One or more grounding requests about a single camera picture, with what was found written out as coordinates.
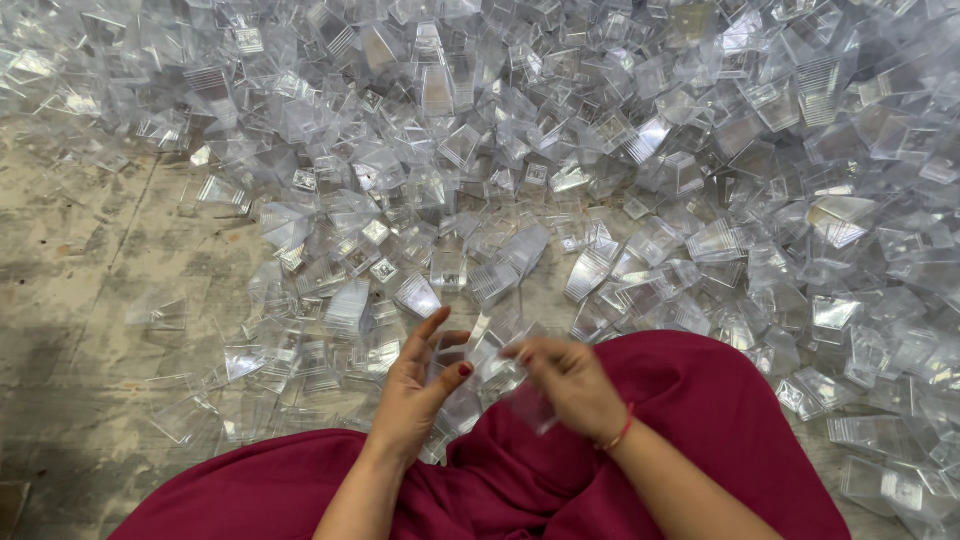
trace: stained floor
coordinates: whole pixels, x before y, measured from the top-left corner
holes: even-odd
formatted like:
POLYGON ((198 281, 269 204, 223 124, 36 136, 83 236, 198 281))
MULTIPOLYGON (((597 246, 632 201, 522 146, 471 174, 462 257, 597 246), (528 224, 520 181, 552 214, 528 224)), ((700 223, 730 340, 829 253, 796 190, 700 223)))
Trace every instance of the stained floor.
MULTIPOLYGON (((249 315, 247 281, 271 250, 251 219, 179 208, 185 184, 203 179, 182 162, 89 170, 72 186, 83 205, 37 195, 35 162, 0 142, 0 481, 33 485, 17 540, 97 540, 195 460, 150 424, 143 381, 222 361, 217 327, 249 315), (73 238, 90 241, 80 251, 73 238), (186 331, 124 325, 151 284, 188 295, 186 331)), ((612 227, 626 237, 636 225, 612 227)), ((575 306, 554 292, 573 259, 551 246, 512 301, 547 327, 568 328, 575 306)), ((472 329, 476 310, 454 309, 447 325, 472 329)), ((795 432, 835 496, 847 453, 827 441, 823 419, 795 432)), ((896 520, 835 500, 853 538, 910 538, 896 520)))

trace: woman's right hand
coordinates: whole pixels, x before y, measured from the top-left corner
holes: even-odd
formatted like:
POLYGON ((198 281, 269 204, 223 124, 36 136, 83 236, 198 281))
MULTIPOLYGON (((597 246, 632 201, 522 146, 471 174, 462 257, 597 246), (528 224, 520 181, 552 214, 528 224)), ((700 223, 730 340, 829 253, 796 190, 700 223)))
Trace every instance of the woman's right hand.
POLYGON ((526 366, 530 382, 553 405, 560 421, 598 446, 612 442, 629 412, 589 345, 535 337, 505 347, 501 354, 526 366))

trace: red thread bracelet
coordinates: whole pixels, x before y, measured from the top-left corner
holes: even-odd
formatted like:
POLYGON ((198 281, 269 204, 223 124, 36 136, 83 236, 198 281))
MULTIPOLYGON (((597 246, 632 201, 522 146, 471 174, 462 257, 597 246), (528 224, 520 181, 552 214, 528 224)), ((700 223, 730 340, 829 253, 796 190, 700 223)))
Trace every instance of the red thread bracelet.
POLYGON ((623 430, 620 431, 620 434, 616 438, 604 446, 593 445, 593 448, 597 450, 602 450, 604 452, 609 451, 611 448, 616 446, 620 441, 623 440, 623 436, 627 434, 627 430, 630 429, 630 426, 634 424, 634 404, 627 405, 627 425, 623 427, 623 430))

